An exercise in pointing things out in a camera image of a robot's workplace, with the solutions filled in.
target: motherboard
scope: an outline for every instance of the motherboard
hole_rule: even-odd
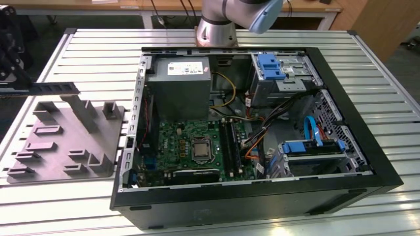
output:
[[[217,173],[215,182],[253,179],[250,162],[235,163],[225,158],[226,144],[221,121],[161,122],[158,130],[158,154],[153,170],[146,172],[149,186],[162,186],[170,173],[195,175],[194,170],[206,174]],[[231,122],[234,145],[246,138],[243,123]]]

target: ram slot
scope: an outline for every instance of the ram slot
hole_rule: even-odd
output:
[[[230,121],[218,123],[221,152],[225,175],[233,177],[234,174],[241,174],[241,156],[238,144],[235,140],[234,126]]]

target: green circuit board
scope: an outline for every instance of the green circuit board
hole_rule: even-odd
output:
[[[238,140],[243,139],[245,129],[242,122],[234,123],[234,130]],[[191,145],[195,141],[202,140],[209,143],[210,160],[197,163],[193,160]],[[218,169],[221,181],[253,179],[251,163],[243,165],[243,173],[239,176],[225,176],[221,149],[222,145],[218,137],[218,121],[161,122],[155,170],[166,171],[202,168]]]

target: red wire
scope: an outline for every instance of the red wire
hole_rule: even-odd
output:
[[[143,142],[143,139],[145,139],[145,135],[146,135],[146,132],[149,131],[149,116],[146,114],[146,100],[143,99],[143,114],[145,114],[145,132],[143,132],[143,135],[142,135],[142,139],[141,139],[141,142],[138,144],[138,149],[141,148],[141,145],[142,145],[142,142]]]
[[[247,118],[250,118],[250,116],[249,116],[249,109],[250,109],[250,107],[246,108],[246,117]]]
[[[323,132],[321,126],[319,126],[318,124],[317,124],[315,126],[317,126],[317,128],[319,129],[322,139],[326,139],[327,137],[326,137],[326,134],[325,134],[325,132]]]

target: slotted metal surface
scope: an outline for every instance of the slotted metal surface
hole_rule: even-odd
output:
[[[318,47],[403,185],[365,198],[331,215],[163,230],[178,235],[411,235],[420,230],[420,118],[418,107],[357,37],[341,31],[237,33],[239,46]],[[129,108],[139,49],[143,46],[193,46],[193,31],[79,29],[63,35],[39,82],[74,81],[81,99],[98,105],[117,101]],[[13,164],[35,118],[27,98],[0,146],[1,235],[135,235],[130,222],[109,211],[113,177],[97,181],[10,186],[3,168]]]

